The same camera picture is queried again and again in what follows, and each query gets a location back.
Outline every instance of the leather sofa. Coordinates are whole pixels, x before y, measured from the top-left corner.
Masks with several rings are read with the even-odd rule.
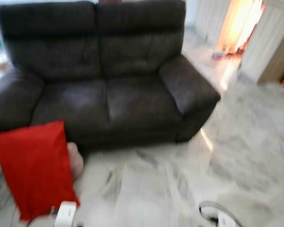
[[[220,95],[181,55],[185,3],[0,6],[13,68],[0,80],[0,132],[65,121],[79,147],[187,141]]]

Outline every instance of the backrest cushion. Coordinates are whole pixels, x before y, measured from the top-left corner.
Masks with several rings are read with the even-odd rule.
[[[101,66],[108,78],[156,73],[163,62],[181,53],[181,0],[98,4],[96,18]]]
[[[91,2],[0,6],[0,30],[18,68],[48,81],[101,76]]]

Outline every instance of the red pillow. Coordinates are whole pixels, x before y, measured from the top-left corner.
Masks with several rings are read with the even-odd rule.
[[[62,201],[80,205],[72,187],[64,122],[0,133],[0,164],[21,220],[48,214]]]

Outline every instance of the white marble floor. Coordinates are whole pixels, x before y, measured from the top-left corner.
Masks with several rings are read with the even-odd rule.
[[[81,207],[74,224],[211,227],[198,213],[210,200],[245,227],[284,227],[284,87],[238,77],[237,60],[214,62],[191,32],[183,53],[222,92],[212,116],[189,143],[91,153],[75,182]],[[0,227],[24,226],[2,191]],[[52,225],[41,218],[31,227]]]

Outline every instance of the seat cushion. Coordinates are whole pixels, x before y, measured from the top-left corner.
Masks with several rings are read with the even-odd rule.
[[[56,120],[65,121],[67,141],[86,143],[97,140],[107,131],[109,122],[105,81],[46,86],[31,123]]]
[[[156,76],[110,79],[107,99],[112,131],[163,131],[175,127],[181,116],[172,97]]]

